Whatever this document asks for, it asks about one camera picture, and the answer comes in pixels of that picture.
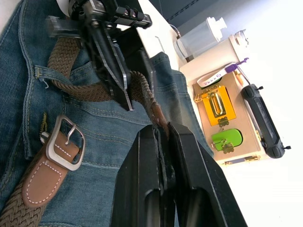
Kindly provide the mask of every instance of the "metal belt buckle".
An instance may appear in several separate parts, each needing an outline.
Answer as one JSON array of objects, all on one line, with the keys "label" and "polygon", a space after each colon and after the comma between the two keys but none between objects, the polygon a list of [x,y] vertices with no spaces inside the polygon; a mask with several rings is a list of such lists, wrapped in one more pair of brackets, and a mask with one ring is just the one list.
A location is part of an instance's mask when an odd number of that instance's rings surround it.
[{"label": "metal belt buckle", "polygon": [[[82,145],[81,145],[81,148],[79,148],[80,149],[80,159],[76,164],[72,164],[72,163],[68,162],[63,157],[57,155],[55,150],[54,150],[54,144],[55,144],[56,138],[58,136],[58,133],[60,131],[60,126],[61,126],[62,120],[65,120],[68,124],[70,124],[72,126],[71,130],[67,134],[67,141],[65,143],[66,145],[68,145],[68,143],[70,142],[70,137],[74,133],[75,130],[77,130],[81,135]],[[81,165],[83,155],[84,155],[84,150],[85,150],[84,134],[81,132],[81,130],[78,128],[78,126],[76,124],[74,124],[68,117],[66,117],[63,114],[59,115],[57,117],[56,124],[55,124],[55,127],[53,129],[52,135],[51,135],[51,137],[50,137],[50,139],[47,143],[47,146],[46,146],[46,156],[50,160],[57,163],[58,165],[60,165],[62,167],[65,167],[65,168],[67,168],[71,171],[74,171],[74,170],[77,170]]]}]

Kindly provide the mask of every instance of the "blue denim fabric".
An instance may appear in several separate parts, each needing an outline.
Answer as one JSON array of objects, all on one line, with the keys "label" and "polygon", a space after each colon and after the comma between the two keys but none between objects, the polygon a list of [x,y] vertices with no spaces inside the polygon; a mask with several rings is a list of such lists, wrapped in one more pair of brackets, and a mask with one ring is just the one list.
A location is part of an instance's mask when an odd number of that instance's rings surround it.
[{"label": "blue denim fabric", "polygon": [[[50,79],[85,85],[98,77],[85,50],[80,51],[70,81],[46,67],[56,43],[45,30],[48,15],[64,18],[55,0],[24,0],[0,39],[0,212],[42,146],[39,132],[44,113],[48,132],[63,113],[82,129],[87,147],[81,167],[67,174],[47,205],[41,226],[108,227],[118,169],[137,132],[151,122],[137,102],[133,102],[135,111],[127,112],[114,101],[78,101],[52,85]],[[199,128],[184,76],[171,70],[164,53],[152,62],[157,71],[155,97],[164,115],[189,127],[212,153]]]}]

